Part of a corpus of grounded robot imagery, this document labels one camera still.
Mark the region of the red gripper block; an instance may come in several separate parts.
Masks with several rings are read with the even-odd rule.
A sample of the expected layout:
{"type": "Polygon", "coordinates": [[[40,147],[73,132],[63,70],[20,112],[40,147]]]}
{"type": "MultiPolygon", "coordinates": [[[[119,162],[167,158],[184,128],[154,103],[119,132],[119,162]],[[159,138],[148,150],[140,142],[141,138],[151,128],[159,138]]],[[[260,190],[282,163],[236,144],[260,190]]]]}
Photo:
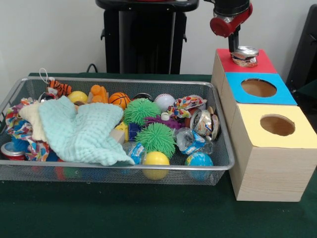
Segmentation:
{"type": "Polygon", "coordinates": [[[235,52],[239,47],[240,25],[250,17],[252,12],[253,6],[251,3],[245,11],[233,16],[225,16],[215,11],[213,12],[214,17],[210,21],[211,30],[218,36],[228,37],[230,53],[235,52]]]}

